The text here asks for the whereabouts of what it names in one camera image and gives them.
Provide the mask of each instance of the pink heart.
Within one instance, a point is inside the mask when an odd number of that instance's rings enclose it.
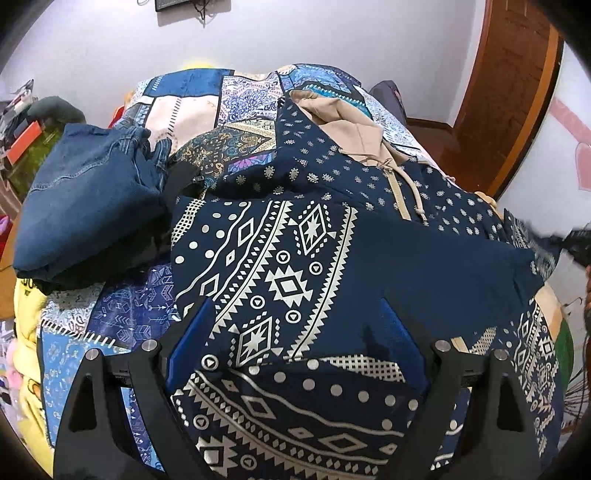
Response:
[[[591,192],[591,147],[585,143],[578,144],[574,157],[577,164],[579,190]]]

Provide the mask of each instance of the door frame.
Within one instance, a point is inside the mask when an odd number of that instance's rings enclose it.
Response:
[[[454,130],[457,130],[466,118],[466,111],[476,86],[478,74],[482,67],[486,42],[488,41],[489,30],[491,27],[493,1],[494,0],[486,0],[482,31],[480,32],[480,40],[476,52],[476,58],[474,60],[474,67],[472,68],[472,74],[470,75],[464,100],[462,101],[460,111],[457,114],[457,120],[453,125]],[[503,165],[501,165],[501,168],[497,172],[491,185],[486,189],[486,194],[491,197],[498,198],[504,191],[527,154],[536,133],[540,129],[542,120],[546,115],[548,107],[550,106],[550,101],[554,95],[554,87],[558,78],[558,71],[560,70],[560,62],[562,60],[563,46],[564,40],[560,37],[558,31],[550,25],[548,49],[546,51],[540,83],[538,84],[538,88],[534,95],[530,111],[525,118],[525,122],[517,135],[517,139],[515,140],[511,151],[507,155]]]

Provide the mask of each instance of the green object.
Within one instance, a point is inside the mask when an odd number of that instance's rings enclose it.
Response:
[[[9,173],[8,181],[21,202],[27,196],[39,167],[45,161],[53,145],[61,138],[63,132],[64,126],[57,123],[41,132],[41,135],[29,145]]]
[[[560,324],[560,331],[555,343],[556,358],[562,379],[563,391],[569,386],[570,377],[573,374],[574,345],[573,336],[570,333],[569,323],[563,319]]]

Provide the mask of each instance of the baseboard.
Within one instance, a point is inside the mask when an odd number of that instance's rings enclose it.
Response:
[[[422,118],[407,118],[407,124],[411,127],[437,128],[452,133],[452,128],[445,122],[436,122],[435,120],[423,120]]]

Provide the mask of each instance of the white polka dot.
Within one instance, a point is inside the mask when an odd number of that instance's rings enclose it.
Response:
[[[330,387],[330,394],[333,397],[339,397],[342,392],[343,392],[343,387],[341,387],[340,385],[334,384],[332,387]]]
[[[316,382],[311,378],[306,378],[301,386],[304,387],[304,390],[314,390]]]

